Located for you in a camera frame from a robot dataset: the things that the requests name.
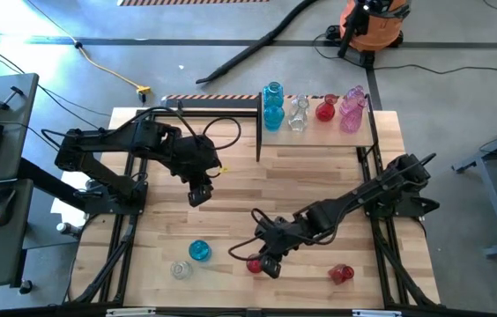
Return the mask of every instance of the black and yellow striped tape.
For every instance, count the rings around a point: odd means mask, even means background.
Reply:
[[[168,95],[165,100],[255,100],[257,95]],[[286,95],[294,99],[297,95]],[[323,99],[325,96],[308,95],[309,99]]]
[[[167,100],[254,100],[256,95],[168,95]]]
[[[171,5],[171,4],[246,4],[261,3],[269,0],[119,0],[117,5]]]

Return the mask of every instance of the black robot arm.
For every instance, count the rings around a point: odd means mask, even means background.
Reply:
[[[240,258],[233,254],[233,250],[246,243],[232,247],[229,254],[239,260],[260,260],[264,273],[277,278],[282,257],[290,250],[297,250],[301,243],[309,246],[331,243],[345,215],[365,204],[372,203],[380,214],[387,215],[399,204],[407,203],[408,208],[419,209],[417,214],[424,215],[438,208],[436,202],[418,199],[419,191],[427,185],[430,178],[423,165],[433,157],[434,154],[419,161],[414,155],[402,155],[389,163],[381,175],[353,191],[337,199],[311,203],[295,212],[292,222],[282,217],[276,217],[272,221],[262,211],[252,210],[252,217],[258,223],[252,240],[263,240],[264,246],[258,256],[251,258]]]
[[[220,161],[213,141],[205,135],[183,137],[179,128],[141,119],[114,130],[70,129],[63,136],[55,164],[64,171],[85,173],[120,202],[137,200],[140,195],[137,182],[102,165],[94,158],[94,152],[122,151],[160,162],[171,175],[189,183],[192,207],[211,198],[213,187],[206,171],[219,167]]]

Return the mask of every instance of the wooden tabletop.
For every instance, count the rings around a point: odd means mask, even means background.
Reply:
[[[136,111],[114,109],[110,128],[121,125]],[[182,126],[174,118],[158,120]],[[404,143],[397,113],[375,112],[375,120],[385,165],[404,153]],[[188,121],[201,133],[209,119]],[[248,272],[245,262],[227,254],[232,245],[254,237],[256,224],[249,215],[252,208],[260,208],[271,217],[292,219],[292,213],[300,207],[339,197],[363,182],[354,147],[264,146],[261,161],[256,163],[256,119],[239,121],[241,139],[219,151],[228,171],[214,180],[213,198],[196,208],[188,204],[187,184],[170,176],[159,163],[149,162],[149,195],[139,219],[124,305],[382,308],[372,231],[363,210],[345,217],[330,245],[302,246],[290,252],[276,280],[264,273]],[[220,145],[230,142],[235,133],[236,127],[223,121],[210,128],[208,135]],[[101,161],[123,173],[126,157],[125,153],[104,153]],[[71,279],[73,298],[82,293],[104,264],[113,221],[112,215],[98,216],[84,231]],[[439,302],[421,227],[410,219],[396,218],[395,222],[404,266],[426,295]],[[212,257],[206,263],[189,258],[188,246],[196,239],[206,240],[211,246]],[[255,242],[238,249],[237,254],[248,256],[261,245]],[[175,280],[170,274],[174,261],[189,261],[192,277]],[[353,280],[336,286],[327,271],[339,263],[351,265],[355,275]],[[119,278],[119,264],[113,278],[111,294]],[[392,269],[389,280],[397,299]]]

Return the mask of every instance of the blue glass vase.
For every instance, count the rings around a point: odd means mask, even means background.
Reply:
[[[280,83],[271,82],[263,88],[264,109],[270,106],[282,107],[284,104],[284,87]]]
[[[189,256],[200,262],[206,262],[211,258],[211,248],[207,242],[196,240],[189,245]]]
[[[267,107],[264,109],[264,126],[269,131],[278,131],[284,120],[282,107]]]

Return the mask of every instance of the concrete floor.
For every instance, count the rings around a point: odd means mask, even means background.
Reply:
[[[115,0],[34,0],[55,22],[77,37],[102,39],[253,40],[272,29],[296,4],[272,0],[264,4],[167,5],[117,7]],[[335,24],[341,0],[322,0],[302,13],[280,36],[312,40]],[[407,42],[497,42],[497,11],[479,0],[417,0],[404,23]],[[138,107],[134,89],[96,70],[69,45],[24,44],[31,35],[63,34],[23,1],[0,1],[0,53],[40,83],[79,104],[110,113],[113,107]],[[353,85],[367,87],[364,70],[321,58],[310,47],[268,47],[207,86],[195,85],[244,47],[231,46],[88,46],[93,59],[134,81],[150,85],[156,99],[166,94],[256,93],[272,79],[287,93],[342,93]],[[335,55],[334,48],[323,48]],[[437,70],[464,65],[497,67],[497,49],[386,50],[376,66],[417,63]],[[0,64],[0,75],[11,71]],[[439,76],[423,70],[375,72],[382,107],[397,110],[408,152],[436,152],[427,167],[433,175],[423,195],[441,202],[427,217],[428,245],[444,305],[497,312],[497,259],[482,248],[497,244],[497,220],[478,174],[456,175],[450,165],[470,155],[497,134],[497,72],[467,70]],[[108,118],[75,110],[94,124]],[[30,125],[34,129],[87,129],[78,119],[38,93]],[[28,134],[24,156],[60,176],[54,152]],[[36,193],[30,213],[35,234],[27,246],[70,242],[54,235],[59,221],[46,211],[50,197]],[[35,249],[28,254],[25,277],[38,285],[17,295],[0,287],[0,308],[60,303],[76,246]]]

